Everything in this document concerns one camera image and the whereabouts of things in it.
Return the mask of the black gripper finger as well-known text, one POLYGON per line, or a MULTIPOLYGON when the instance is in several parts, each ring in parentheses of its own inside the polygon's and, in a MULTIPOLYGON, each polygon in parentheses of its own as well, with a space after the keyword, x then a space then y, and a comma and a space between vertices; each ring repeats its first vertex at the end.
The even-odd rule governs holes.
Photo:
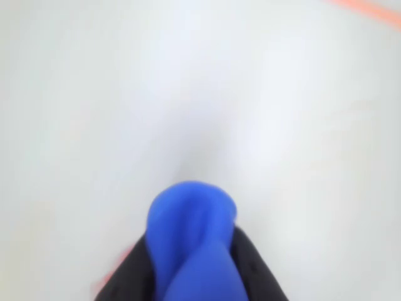
POLYGON ((96 300, 163 300, 164 237, 144 235, 123 257, 96 300))
POLYGON ((288 301, 275 276, 252 241, 239 227, 234 228, 232 259, 251 301, 288 301))

